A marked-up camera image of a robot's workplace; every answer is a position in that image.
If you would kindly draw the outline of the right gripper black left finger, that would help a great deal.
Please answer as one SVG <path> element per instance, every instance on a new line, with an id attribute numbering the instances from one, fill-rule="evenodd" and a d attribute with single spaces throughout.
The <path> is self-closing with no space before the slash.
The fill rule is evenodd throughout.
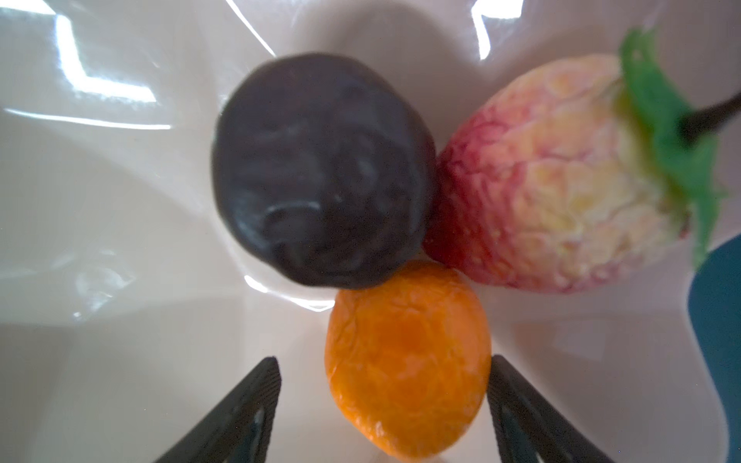
<path id="1" fill-rule="evenodd" d="M 262 359 L 156 462 L 264 463 L 281 387 L 278 360 Z"/>

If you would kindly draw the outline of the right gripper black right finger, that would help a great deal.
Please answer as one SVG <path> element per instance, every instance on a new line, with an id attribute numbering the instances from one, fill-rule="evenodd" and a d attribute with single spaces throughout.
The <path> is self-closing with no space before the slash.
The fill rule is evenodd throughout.
<path id="1" fill-rule="evenodd" d="M 503 462 L 613 462 L 502 355 L 491 359 L 487 401 Z"/>

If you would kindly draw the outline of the orange tangerine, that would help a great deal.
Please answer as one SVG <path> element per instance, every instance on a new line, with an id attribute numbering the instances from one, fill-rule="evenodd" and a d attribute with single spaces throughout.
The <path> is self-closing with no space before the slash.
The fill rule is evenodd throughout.
<path id="1" fill-rule="evenodd" d="M 402 461 L 443 453 L 475 420 L 492 346 L 486 313 L 461 276 L 409 262 L 370 289 L 342 289 L 324 368 L 343 416 Z"/>

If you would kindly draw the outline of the green table mat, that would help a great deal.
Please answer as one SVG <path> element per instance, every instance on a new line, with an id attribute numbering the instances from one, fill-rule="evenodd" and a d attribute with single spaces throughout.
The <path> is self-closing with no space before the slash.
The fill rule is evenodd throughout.
<path id="1" fill-rule="evenodd" d="M 725 461 L 740 460 L 740 237 L 708 256 L 689 291 L 689 316 L 726 416 Z"/>

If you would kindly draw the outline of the red apple right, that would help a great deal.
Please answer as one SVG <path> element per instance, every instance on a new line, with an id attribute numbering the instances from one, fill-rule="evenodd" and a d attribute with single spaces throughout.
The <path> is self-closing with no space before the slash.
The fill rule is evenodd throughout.
<path id="1" fill-rule="evenodd" d="M 718 131 L 739 112 L 738 96 L 694 108 L 648 30 L 615 54 L 532 69 L 438 157 L 425 252 L 478 283 L 535 292 L 617 281 L 685 237 L 701 266 L 723 196 Z"/>

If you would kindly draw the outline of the dark purple plum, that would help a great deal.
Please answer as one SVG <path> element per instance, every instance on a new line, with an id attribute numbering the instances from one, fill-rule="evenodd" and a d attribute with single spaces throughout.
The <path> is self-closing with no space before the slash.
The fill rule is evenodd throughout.
<path id="1" fill-rule="evenodd" d="M 418 252 L 437 190 L 420 114 L 378 73 L 306 53 L 250 73 L 211 150 L 214 202 L 249 254 L 308 287 L 366 289 Z"/>

